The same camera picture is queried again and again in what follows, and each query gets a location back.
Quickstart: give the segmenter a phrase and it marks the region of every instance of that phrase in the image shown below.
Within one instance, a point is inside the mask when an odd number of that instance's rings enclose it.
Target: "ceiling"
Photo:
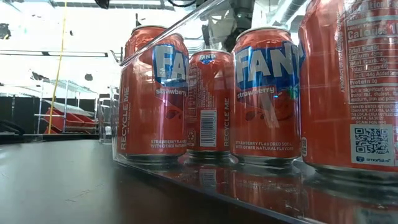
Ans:
[[[260,24],[269,21],[278,9],[278,3],[279,0],[256,0],[253,16],[256,19],[253,21]],[[64,51],[104,54],[109,50],[121,51],[136,26],[136,15],[141,24],[170,27],[195,8],[195,5],[173,7],[162,0],[114,0],[108,10],[99,8],[94,0],[71,0],[68,7],[64,5],[64,1],[47,0],[0,2],[0,23],[8,23],[12,33],[9,40],[0,40],[0,60],[7,62],[0,66],[0,82],[24,80],[30,77],[31,71],[55,78],[59,53],[52,53],[51,57],[43,56],[43,52],[60,51],[63,15],[66,15]],[[304,11],[303,6],[288,22],[294,39]],[[193,51],[203,47],[202,25],[203,21],[197,19],[178,30],[185,37],[186,46]],[[2,50],[35,53],[10,56],[1,55]],[[84,79],[87,73],[93,75],[92,82]],[[73,80],[97,92],[107,91],[110,84],[119,84],[119,67],[109,57],[64,57],[60,79]]]

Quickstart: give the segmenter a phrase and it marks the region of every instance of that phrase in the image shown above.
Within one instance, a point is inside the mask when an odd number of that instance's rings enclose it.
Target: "shelf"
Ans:
[[[135,165],[122,157],[118,162],[287,223],[397,218],[398,186],[331,179],[300,159],[288,169],[241,165],[236,159],[229,164],[197,163],[187,154],[179,164],[167,166]]]
[[[51,83],[55,85],[55,80],[44,80],[44,82]],[[78,92],[78,93],[96,93],[85,86],[81,86],[73,81],[68,80],[58,80],[58,87],[66,89],[68,85],[68,91]]]
[[[59,132],[63,132],[62,130],[59,130],[55,126],[53,126],[53,129],[58,130]],[[83,126],[65,126],[65,132],[64,133],[69,133],[69,132],[85,132],[85,131],[93,131],[95,130],[96,127],[83,127]]]
[[[37,138],[53,142],[1,146],[0,207],[8,211],[2,213],[2,223],[280,223],[141,170],[119,167],[109,159],[110,145],[100,144],[98,135]],[[16,202],[24,203],[13,206]]]
[[[47,102],[51,105],[50,100],[43,100],[43,101]],[[63,104],[63,103],[54,102],[54,108],[61,111],[62,113],[65,112],[65,104]],[[83,115],[83,116],[94,116],[93,112],[87,112],[77,106],[71,106],[71,105],[67,105],[67,112],[72,113],[72,114],[79,114],[79,115]]]

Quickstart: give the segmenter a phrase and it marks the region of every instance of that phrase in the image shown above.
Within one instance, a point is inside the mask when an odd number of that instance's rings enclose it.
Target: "can lid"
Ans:
[[[137,26],[137,27],[133,28],[133,30],[131,31],[131,34],[132,34],[134,31],[138,30],[138,29],[141,29],[141,28],[148,28],[148,27],[163,28],[163,29],[165,29],[165,30],[167,29],[167,27],[165,27],[165,26],[158,26],[158,25],[141,25],[141,26]]]
[[[168,37],[173,36],[173,35],[177,35],[177,36],[181,37],[182,41],[185,40],[185,38],[184,38],[181,34],[179,34],[179,33],[174,33],[174,34],[172,34],[172,35],[168,35]]]
[[[255,30],[263,30],[263,29],[279,29],[279,30],[287,32],[290,35],[290,31],[288,29],[283,28],[283,27],[264,26],[264,27],[256,27],[256,28],[245,30],[244,32],[242,32],[241,34],[238,35],[238,37],[236,38],[236,41],[238,41],[238,39],[241,38],[244,34],[247,34],[249,32],[255,31]]]
[[[231,55],[231,53],[229,53],[229,52],[227,52],[227,51],[225,51],[225,50],[203,49],[203,50],[198,50],[197,52],[193,53],[193,54],[191,55],[191,57],[194,56],[195,54],[202,53],[202,52],[219,52],[219,53],[225,53],[225,54]]]

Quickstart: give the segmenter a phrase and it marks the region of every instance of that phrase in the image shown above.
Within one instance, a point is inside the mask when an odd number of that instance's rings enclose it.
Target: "soda can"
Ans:
[[[398,182],[395,4],[316,0],[300,26],[303,160],[325,175]]]
[[[310,223],[397,223],[398,189],[314,175],[304,181]]]
[[[166,27],[155,25],[137,26],[131,31],[130,39],[124,48],[124,58],[133,55],[141,47],[148,44],[151,40],[163,33]]]
[[[290,217],[302,217],[302,179],[294,166],[281,169],[237,164],[230,175],[232,197]]]
[[[231,152],[240,162],[282,166],[300,155],[297,51],[290,33],[278,27],[238,36]]]
[[[187,148],[191,156],[229,156],[233,66],[231,54],[201,50],[192,55],[186,103]]]
[[[122,70],[117,151],[132,162],[169,163],[187,150],[183,107],[188,50],[172,34]]]

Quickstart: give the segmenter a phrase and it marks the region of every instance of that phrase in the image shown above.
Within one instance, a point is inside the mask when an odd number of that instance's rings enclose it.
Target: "barcode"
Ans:
[[[216,170],[214,169],[200,169],[200,185],[206,189],[216,189],[217,179]]]
[[[200,112],[200,146],[216,147],[217,111],[202,110]]]
[[[394,166],[392,126],[388,124],[351,125],[351,161],[358,164]]]

